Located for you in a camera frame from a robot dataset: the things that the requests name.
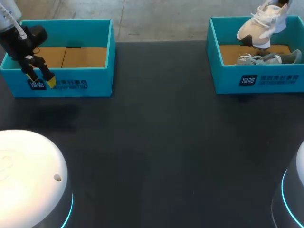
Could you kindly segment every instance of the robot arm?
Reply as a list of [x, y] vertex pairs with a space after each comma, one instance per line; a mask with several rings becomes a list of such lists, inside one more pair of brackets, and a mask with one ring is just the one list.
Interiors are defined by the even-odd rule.
[[53, 88], [55, 75], [43, 58], [34, 55], [34, 49], [47, 40], [48, 34], [40, 25], [27, 27], [20, 25], [20, 21], [21, 12], [14, 0], [0, 0], [0, 44], [33, 82], [38, 76], [32, 66], [40, 69], [43, 79]]

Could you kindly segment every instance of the shoe box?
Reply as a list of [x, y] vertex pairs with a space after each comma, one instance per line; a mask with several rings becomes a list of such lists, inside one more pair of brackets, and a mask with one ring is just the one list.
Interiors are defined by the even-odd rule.
[[[209, 21], [207, 55], [218, 94], [304, 92], [304, 61], [300, 64], [236, 65], [239, 56], [259, 55], [259, 50], [237, 40], [239, 28], [250, 17], [218, 17]], [[271, 37], [268, 52], [304, 54], [304, 24], [288, 16], [286, 28]]]
[[23, 25], [42, 25], [47, 40], [35, 55], [43, 57], [55, 74], [50, 88], [42, 73], [32, 82], [20, 65], [5, 55], [0, 72], [14, 97], [110, 97], [113, 88], [115, 35], [111, 20], [26, 20]]

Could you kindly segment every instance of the sneaker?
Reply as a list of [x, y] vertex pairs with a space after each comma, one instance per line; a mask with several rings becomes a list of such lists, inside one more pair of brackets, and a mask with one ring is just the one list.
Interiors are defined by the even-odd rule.
[[270, 65], [270, 64], [298, 64], [302, 61], [302, 53], [300, 50], [295, 50], [291, 54], [280, 55], [270, 53], [264, 57], [262, 56], [240, 56], [237, 65]]
[[263, 56], [263, 60], [267, 64], [299, 64], [302, 62], [302, 52], [300, 50], [295, 50], [291, 54], [287, 55], [270, 53]]
[[257, 13], [245, 22], [237, 33], [237, 39], [246, 46], [268, 49], [272, 34], [286, 28], [286, 18], [292, 0], [267, 0], [257, 8]]

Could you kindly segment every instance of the brown cardboard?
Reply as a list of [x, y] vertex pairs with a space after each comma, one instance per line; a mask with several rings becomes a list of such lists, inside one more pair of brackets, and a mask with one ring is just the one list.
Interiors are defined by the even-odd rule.
[[[240, 56], [246, 56], [246, 53], [252, 56], [261, 55], [260, 50], [254, 49], [253, 47], [241, 46], [241, 45], [220, 45], [219, 46], [224, 65], [234, 65]], [[287, 45], [271, 45], [266, 51], [266, 54], [277, 53], [277, 54], [290, 54], [290, 49]]]
[[35, 56], [43, 57], [49, 68], [61, 68], [66, 52], [65, 47], [40, 47], [39, 49], [40, 51], [35, 49], [39, 51]]
[[62, 68], [105, 67], [107, 48], [67, 48]]

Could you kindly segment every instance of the gray sneaker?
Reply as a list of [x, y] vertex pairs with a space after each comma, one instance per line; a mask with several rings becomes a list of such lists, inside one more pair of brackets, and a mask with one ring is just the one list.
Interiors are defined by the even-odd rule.
[[295, 50], [291, 54], [280, 55], [270, 53], [263, 57], [267, 64], [299, 64], [302, 62], [302, 53], [300, 50]]
[[302, 61], [302, 53], [300, 50], [295, 50], [291, 54], [280, 55], [270, 53], [265, 56], [240, 56], [237, 65], [270, 65], [270, 64], [298, 64]]

